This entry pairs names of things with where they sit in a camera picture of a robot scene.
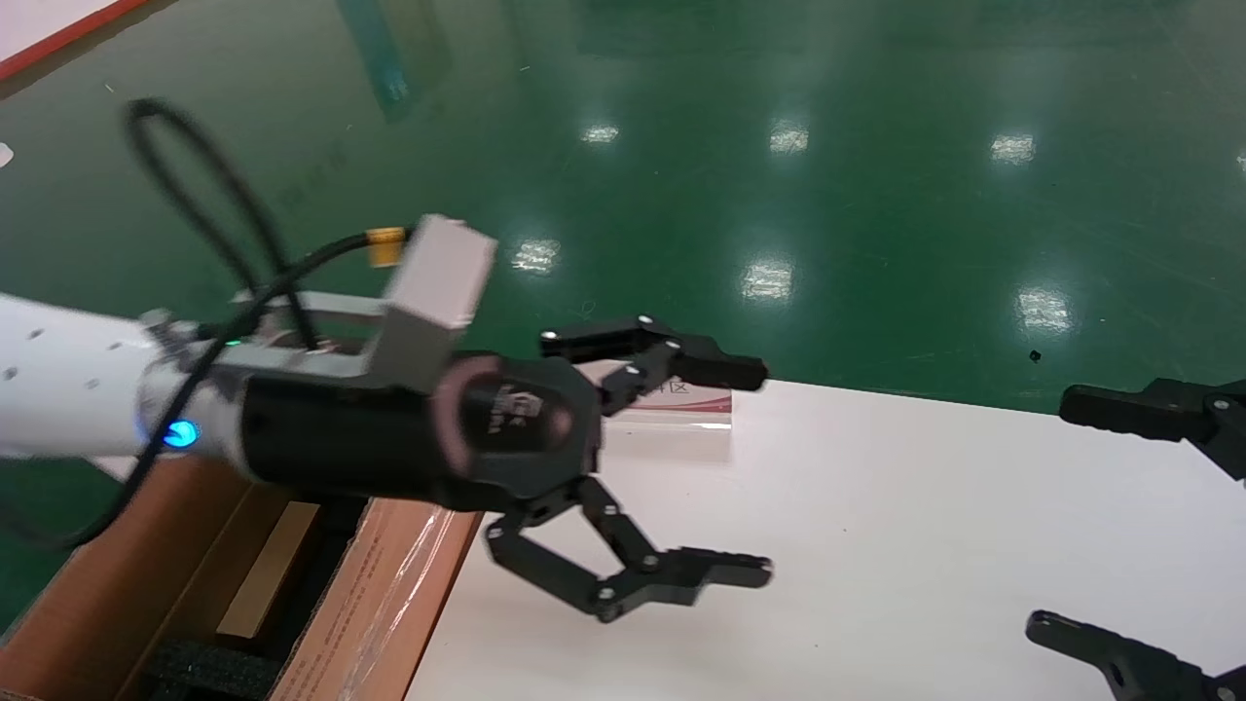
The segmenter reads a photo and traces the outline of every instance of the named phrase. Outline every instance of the glossy floor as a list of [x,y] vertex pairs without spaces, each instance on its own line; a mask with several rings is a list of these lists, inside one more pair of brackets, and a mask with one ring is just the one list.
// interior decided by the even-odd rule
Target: glossy floor
[[[173,4],[0,103],[0,288],[226,313],[234,280],[120,134],[161,95],[292,248],[422,212],[498,237],[470,341],[501,352],[645,311],[782,380],[993,407],[1225,382],[1244,21],[1236,0]],[[383,281],[345,261],[314,286]]]

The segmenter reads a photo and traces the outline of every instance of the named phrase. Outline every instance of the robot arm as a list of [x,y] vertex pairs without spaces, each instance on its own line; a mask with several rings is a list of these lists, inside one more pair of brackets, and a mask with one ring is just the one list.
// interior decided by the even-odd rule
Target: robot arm
[[[594,477],[603,416],[673,375],[755,391],[768,376],[760,361],[649,316],[547,329],[535,361],[460,352],[496,244],[442,217],[404,238],[384,298],[299,295],[313,316],[360,321],[370,336],[308,352],[282,342],[285,305],[269,303],[198,385],[166,447],[260,482],[498,513],[485,532],[493,560],[603,623],[647,601],[692,605],[705,584],[769,581],[764,558],[657,550]],[[29,336],[0,359],[0,374],[16,369],[0,382],[9,456],[138,452],[209,344],[167,313],[128,321],[5,296],[0,314]],[[606,357],[629,364],[599,387],[574,367]],[[522,535],[577,506],[618,574],[598,579]]]

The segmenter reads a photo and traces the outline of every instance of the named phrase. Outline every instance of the black cable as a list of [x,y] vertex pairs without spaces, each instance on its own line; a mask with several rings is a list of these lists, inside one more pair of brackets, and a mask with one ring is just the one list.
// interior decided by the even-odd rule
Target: black cable
[[[217,182],[224,186],[226,192],[229,193],[234,203],[250,222],[252,229],[259,239],[260,247],[264,249],[264,254],[268,256],[268,261],[272,264],[274,273],[283,274],[287,270],[285,255],[282,253],[280,240],[277,237],[273,222],[268,218],[264,208],[259,204],[259,199],[255,197],[255,193],[242,179],[242,177],[234,172],[229,163],[226,162],[221,151],[212,143],[207,133],[196,126],[188,116],[183,115],[171,105],[152,97],[132,100],[127,105],[125,120],[126,137],[130,139],[130,146],[138,156],[138,161],[142,163],[143,168],[152,177],[152,179],[156,181],[161,192],[163,192],[173,202],[177,210],[181,212],[182,215],[184,215],[191,224],[193,224],[194,228],[203,234],[204,238],[207,238],[212,248],[216,249],[216,252],[234,270],[247,289],[250,290],[252,296],[254,296],[259,289],[255,273],[247,265],[247,261],[238,253],[238,249],[229,243],[221,228],[206,213],[203,213],[203,209],[201,209],[193,199],[191,199],[182,184],[173,177],[168,166],[157,154],[156,144],[152,141],[152,132],[147,128],[147,125],[152,120],[161,120],[167,123],[177,134],[183,137],[187,143],[191,144],[201,158],[203,158],[203,161],[208,164],[212,176],[217,179]],[[299,337],[303,340],[303,345],[307,346],[308,350],[315,350],[319,347],[319,335],[315,331],[315,326],[312,324],[312,318],[303,308],[302,301],[299,301],[298,286],[290,286],[287,296],[289,298],[290,318],[294,321],[294,327],[298,331]]]
[[201,382],[207,380],[213,364],[216,364],[229,340],[250,330],[264,314],[268,303],[275,296],[289,293],[295,288],[298,280],[308,273],[339,255],[365,247],[368,247],[368,234],[364,233],[348,235],[321,245],[283,271],[268,288],[257,293],[247,306],[226,324],[224,329],[213,339],[212,345],[196,361],[194,367],[182,382],[182,387],[178,388],[177,395],[173,396],[173,400],[164,410],[164,415],[161,416],[159,421],[152,428],[147,446],[136,457],[137,463],[135,463],[135,469],[126,478],[125,484],[122,484],[121,493],[112,501],[108,510],[93,523],[69,535],[49,534],[31,527],[25,518],[19,518],[20,512],[15,512],[11,506],[5,504],[0,507],[0,525],[35,545],[54,550],[69,550],[85,545],[103,533],[117,520],[130,506],[130,502],[133,501],[135,494],[138,493],[138,488],[142,487],[147,479],[147,474],[151,473],[152,467],[156,464],[156,457],[164,448],[164,436],[168,433],[169,427],[186,411],[186,406],[189,405],[196,388]]

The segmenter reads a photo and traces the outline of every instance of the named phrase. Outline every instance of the blue led light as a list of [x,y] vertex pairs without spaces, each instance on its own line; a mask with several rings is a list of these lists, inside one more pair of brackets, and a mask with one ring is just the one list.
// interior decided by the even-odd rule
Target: blue led light
[[199,428],[188,421],[177,421],[169,425],[168,433],[164,435],[164,446],[177,451],[184,451],[199,440]]

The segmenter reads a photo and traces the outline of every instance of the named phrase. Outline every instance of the logo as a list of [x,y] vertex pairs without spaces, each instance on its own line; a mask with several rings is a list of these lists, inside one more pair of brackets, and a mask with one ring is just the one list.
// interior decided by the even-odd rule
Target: logo
[[531,392],[512,392],[513,385],[503,385],[493,398],[488,413],[488,433],[498,433],[503,426],[526,427],[527,420],[541,416],[545,401]]
[[194,446],[194,442],[198,440],[198,427],[183,420],[173,422],[168,426],[168,433],[164,435],[164,446],[177,451],[183,451]]

